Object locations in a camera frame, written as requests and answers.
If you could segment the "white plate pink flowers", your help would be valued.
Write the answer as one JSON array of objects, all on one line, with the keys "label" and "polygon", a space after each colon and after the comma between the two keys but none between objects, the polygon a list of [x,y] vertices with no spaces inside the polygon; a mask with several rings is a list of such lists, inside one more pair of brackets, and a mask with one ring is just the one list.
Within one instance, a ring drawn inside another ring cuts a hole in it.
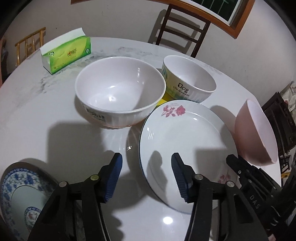
[{"label": "white plate pink flowers", "polygon": [[226,164],[229,154],[237,154],[233,137],[224,122],[201,104],[173,100],[158,106],[145,120],[139,138],[140,165],[152,191],[170,208],[189,214],[193,205],[180,196],[171,168],[173,153],[210,181],[237,181]]}]

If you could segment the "pink bowl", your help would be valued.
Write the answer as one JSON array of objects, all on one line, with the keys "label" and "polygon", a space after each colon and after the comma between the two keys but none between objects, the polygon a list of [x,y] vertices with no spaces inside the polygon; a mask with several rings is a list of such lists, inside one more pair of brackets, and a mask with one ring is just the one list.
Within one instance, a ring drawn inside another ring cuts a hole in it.
[{"label": "pink bowl", "polygon": [[278,160],[278,146],[273,129],[262,108],[248,99],[241,107],[234,125],[238,153],[256,166],[268,166]]}]

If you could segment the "blue floral plate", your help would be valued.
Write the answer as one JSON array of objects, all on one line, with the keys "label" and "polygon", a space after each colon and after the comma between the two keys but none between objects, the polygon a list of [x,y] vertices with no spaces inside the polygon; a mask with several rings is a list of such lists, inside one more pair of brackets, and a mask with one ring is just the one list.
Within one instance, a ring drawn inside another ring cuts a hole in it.
[{"label": "blue floral plate", "polygon": [[38,167],[16,162],[1,177],[1,212],[17,240],[27,240],[57,181]]}]

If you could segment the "large white pink-base bowl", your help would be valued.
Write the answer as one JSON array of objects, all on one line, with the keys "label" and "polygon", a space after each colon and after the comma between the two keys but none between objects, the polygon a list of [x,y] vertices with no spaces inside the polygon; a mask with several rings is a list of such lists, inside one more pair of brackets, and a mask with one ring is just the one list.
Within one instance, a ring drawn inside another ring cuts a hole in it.
[{"label": "large white pink-base bowl", "polygon": [[108,57],[87,65],[77,76],[75,93],[83,109],[108,128],[144,120],[166,91],[157,68],[131,57]]}]

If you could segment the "white bowl dog text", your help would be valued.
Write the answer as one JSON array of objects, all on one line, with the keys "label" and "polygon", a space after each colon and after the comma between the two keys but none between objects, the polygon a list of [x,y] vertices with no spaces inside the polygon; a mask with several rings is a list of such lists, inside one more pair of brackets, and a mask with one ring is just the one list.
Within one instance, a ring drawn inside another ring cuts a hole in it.
[{"label": "white bowl dog text", "polygon": [[162,75],[166,81],[166,92],[174,99],[201,103],[217,89],[209,72],[186,57],[166,56]]}]

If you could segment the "yellow wooden stool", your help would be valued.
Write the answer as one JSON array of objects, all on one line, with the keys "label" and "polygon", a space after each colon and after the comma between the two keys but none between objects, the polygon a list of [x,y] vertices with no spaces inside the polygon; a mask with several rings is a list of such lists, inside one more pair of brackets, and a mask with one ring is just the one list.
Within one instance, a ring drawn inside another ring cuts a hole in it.
[{"label": "yellow wooden stool", "polygon": [[291,155],[280,157],[281,179],[288,178],[290,175],[290,157]]}]

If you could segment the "dark wooden shelf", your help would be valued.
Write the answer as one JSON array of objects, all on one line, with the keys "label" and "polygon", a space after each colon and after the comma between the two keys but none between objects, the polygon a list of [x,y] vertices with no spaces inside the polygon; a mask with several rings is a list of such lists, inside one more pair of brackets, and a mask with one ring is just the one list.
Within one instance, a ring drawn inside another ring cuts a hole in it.
[{"label": "dark wooden shelf", "polygon": [[295,122],[292,114],[279,92],[262,106],[262,110],[273,129],[279,160],[282,162],[285,155],[295,147]]}]

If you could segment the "yellow warning sticker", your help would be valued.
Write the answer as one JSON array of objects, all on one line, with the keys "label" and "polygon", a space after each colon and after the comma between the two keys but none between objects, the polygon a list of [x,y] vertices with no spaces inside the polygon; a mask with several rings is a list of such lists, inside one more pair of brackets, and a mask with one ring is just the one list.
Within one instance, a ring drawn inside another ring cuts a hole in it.
[{"label": "yellow warning sticker", "polygon": [[161,99],[158,103],[157,103],[157,106],[160,106],[160,105],[162,105],[162,104],[164,104],[164,103],[166,103],[167,101],[165,100],[165,99]]}]

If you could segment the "bags on shelf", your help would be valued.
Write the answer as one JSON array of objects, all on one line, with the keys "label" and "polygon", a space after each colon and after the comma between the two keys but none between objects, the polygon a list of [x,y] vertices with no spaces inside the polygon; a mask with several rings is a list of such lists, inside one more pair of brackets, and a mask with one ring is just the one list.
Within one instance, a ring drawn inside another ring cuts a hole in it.
[{"label": "bags on shelf", "polygon": [[296,85],[295,81],[292,81],[281,91],[281,97],[287,104],[289,111],[295,109],[295,98],[296,98]]}]

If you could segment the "green tissue box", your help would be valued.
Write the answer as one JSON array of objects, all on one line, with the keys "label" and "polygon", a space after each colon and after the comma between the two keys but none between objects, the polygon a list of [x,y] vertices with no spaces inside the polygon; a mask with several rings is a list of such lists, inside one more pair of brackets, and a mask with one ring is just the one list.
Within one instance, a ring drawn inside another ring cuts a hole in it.
[{"label": "green tissue box", "polygon": [[54,74],[76,60],[91,53],[91,38],[82,28],[67,32],[40,48],[43,67]]}]

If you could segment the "dark wooden chair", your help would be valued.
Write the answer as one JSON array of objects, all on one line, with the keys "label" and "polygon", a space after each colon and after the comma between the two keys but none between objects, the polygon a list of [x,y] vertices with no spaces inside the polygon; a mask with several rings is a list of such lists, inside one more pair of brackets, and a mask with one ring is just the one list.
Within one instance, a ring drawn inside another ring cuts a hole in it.
[{"label": "dark wooden chair", "polygon": [[185,8],[169,4],[160,11],[148,42],[193,58],[201,48],[211,22]]}]

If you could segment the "bamboo chair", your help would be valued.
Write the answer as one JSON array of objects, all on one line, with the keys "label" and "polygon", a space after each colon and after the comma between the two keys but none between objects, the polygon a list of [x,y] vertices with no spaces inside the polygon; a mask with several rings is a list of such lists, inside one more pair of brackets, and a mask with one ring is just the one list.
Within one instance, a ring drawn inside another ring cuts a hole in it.
[{"label": "bamboo chair", "polygon": [[18,67],[22,61],[33,54],[38,48],[44,45],[44,36],[46,28],[43,27],[33,33],[27,35],[15,44],[16,47],[16,66]]}]

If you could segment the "wooden framed window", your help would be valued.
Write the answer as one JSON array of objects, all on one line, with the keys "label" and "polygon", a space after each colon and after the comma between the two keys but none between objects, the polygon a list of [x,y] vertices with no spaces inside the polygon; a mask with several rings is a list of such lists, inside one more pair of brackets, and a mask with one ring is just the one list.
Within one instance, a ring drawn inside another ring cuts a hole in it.
[{"label": "wooden framed window", "polygon": [[[242,31],[255,1],[155,1],[155,3],[167,6],[160,28],[161,33],[176,33],[167,27],[168,22],[173,22],[191,28],[204,37],[210,25],[215,25],[236,39]],[[173,11],[190,16],[197,20],[200,26],[173,16]]]}]

